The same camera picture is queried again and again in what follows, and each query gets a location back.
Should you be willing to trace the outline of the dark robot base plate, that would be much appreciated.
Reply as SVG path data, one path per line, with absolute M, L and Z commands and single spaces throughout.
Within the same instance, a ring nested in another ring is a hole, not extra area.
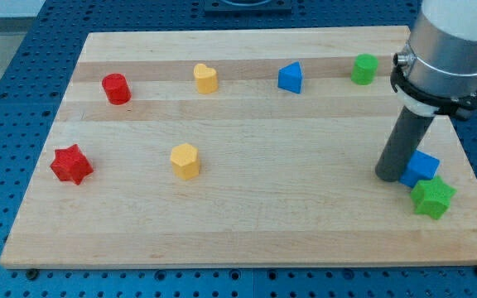
M 215 13 L 257 13 L 291 12 L 291 0 L 204 0 L 206 14 Z

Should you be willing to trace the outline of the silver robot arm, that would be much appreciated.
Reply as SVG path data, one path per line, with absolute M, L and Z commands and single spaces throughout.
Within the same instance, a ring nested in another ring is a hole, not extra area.
M 391 85 L 408 111 L 470 118 L 477 110 L 477 0 L 423 0 L 393 64 Z

